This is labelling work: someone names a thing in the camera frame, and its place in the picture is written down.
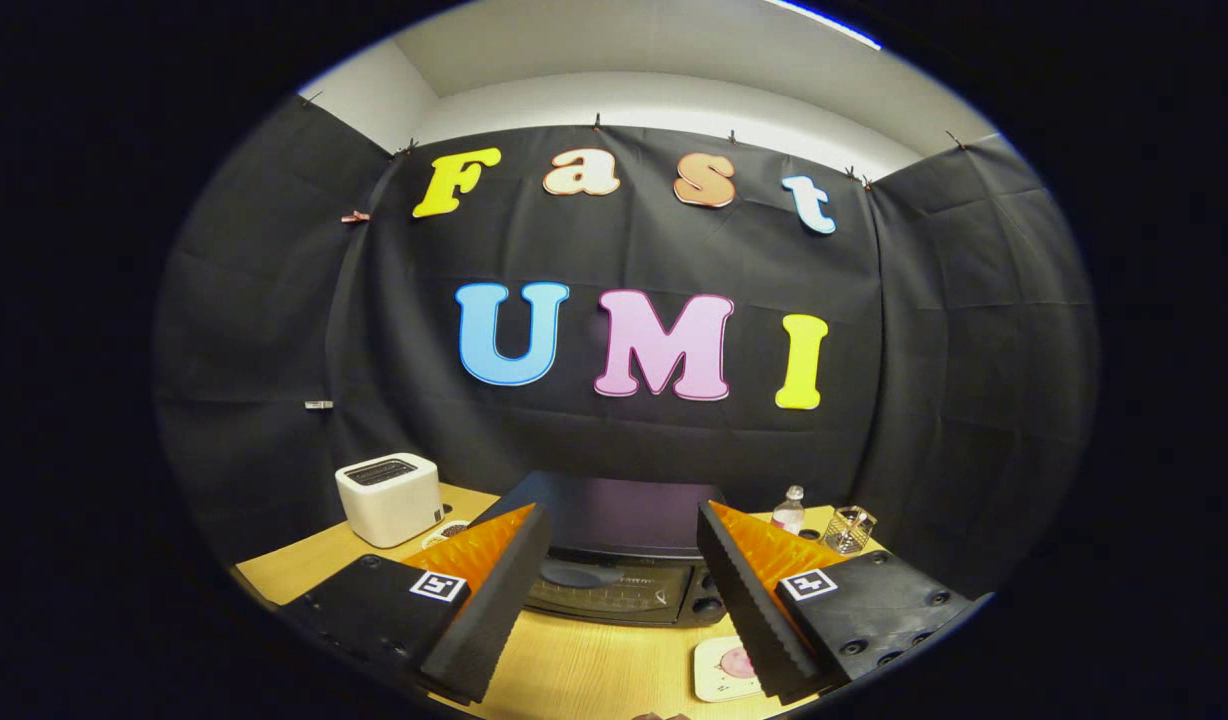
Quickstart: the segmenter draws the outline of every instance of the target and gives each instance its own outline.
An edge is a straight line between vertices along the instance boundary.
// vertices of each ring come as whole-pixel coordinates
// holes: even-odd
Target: wooden table
[[[441,498],[453,510],[445,521],[473,520],[499,498],[441,483]],[[769,520],[769,512],[755,512]],[[833,518],[833,507],[806,510],[806,527],[819,530]],[[339,523],[312,537],[242,562],[254,589],[271,602],[285,605],[314,585],[344,569],[350,562],[373,552],[402,560],[422,549],[421,533],[389,550],[355,536],[348,523]],[[865,552],[879,550],[871,541]],[[663,718],[684,714],[691,720],[764,719],[812,700],[779,705],[764,694],[732,702],[700,702],[693,694],[693,650],[711,638],[737,635],[729,616],[705,628],[629,628],[602,625],[543,616],[524,609],[503,648],[485,702],[458,706],[472,715],[492,720],[600,718],[632,720],[647,711]]]

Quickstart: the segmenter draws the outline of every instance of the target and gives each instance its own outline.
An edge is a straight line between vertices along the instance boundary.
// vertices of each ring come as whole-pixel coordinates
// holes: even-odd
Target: plastic water bottle
[[[770,523],[775,528],[783,528],[787,532],[799,534],[801,525],[806,523],[806,506],[801,505],[801,499],[806,491],[801,487],[787,488],[787,500],[783,500],[774,509]]]

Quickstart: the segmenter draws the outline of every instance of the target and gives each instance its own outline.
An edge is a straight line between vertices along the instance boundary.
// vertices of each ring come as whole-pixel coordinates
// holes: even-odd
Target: light fixture
[[[765,1],[769,2],[770,5],[779,5],[780,9],[792,10],[793,14],[804,15],[807,18],[814,20],[814,22],[817,23],[825,25],[839,33],[852,37],[853,41],[862,42],[862,44],[871,47],[871,49],[873,50],[880,49],[880,45],[878,44],[878,42],[873,41],[873,38],[869,38],[858,31],[847,28],[846,26],[835,22],[835,20],[824,18],[823,15],[810,12],[810,10],[802,9],[801,6],[793,5],[791,2],[783,2],[783,0],[765,0]]]

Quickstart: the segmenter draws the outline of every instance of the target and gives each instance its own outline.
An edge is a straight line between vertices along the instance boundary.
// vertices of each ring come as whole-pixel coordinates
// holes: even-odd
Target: coaster
[[[432,532],[430,536],[422,538],[422,549],[426,550],[429,547],[432,547],[436,543],[446,542],[448,541],[448,538],[454,537],[458,533],[462,533],[463,530],[467,530],[467,525],[468,525],[467,520],[454,520],[449,521],[449,523],[441,525],[441,527],[436,528],[436,531]]]
[[[759,694],[761,683],[738,635],[713,638],[695,648],[695,695],[701,702],[727,702]]]

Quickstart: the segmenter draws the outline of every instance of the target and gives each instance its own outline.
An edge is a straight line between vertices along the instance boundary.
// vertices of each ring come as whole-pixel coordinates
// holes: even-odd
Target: white wall
[[[298,95],[307,100],[317,92],[313,104],[392,152],[409,145],[436,104],[436,93],[391,38],[322,74]]]
[[[873,129],[782,95],[663,72],[573,72],[480,87],[436,101],[414,129],[419,143],[556,124],[695,131],[855,168],[876,179],[921,160]]]

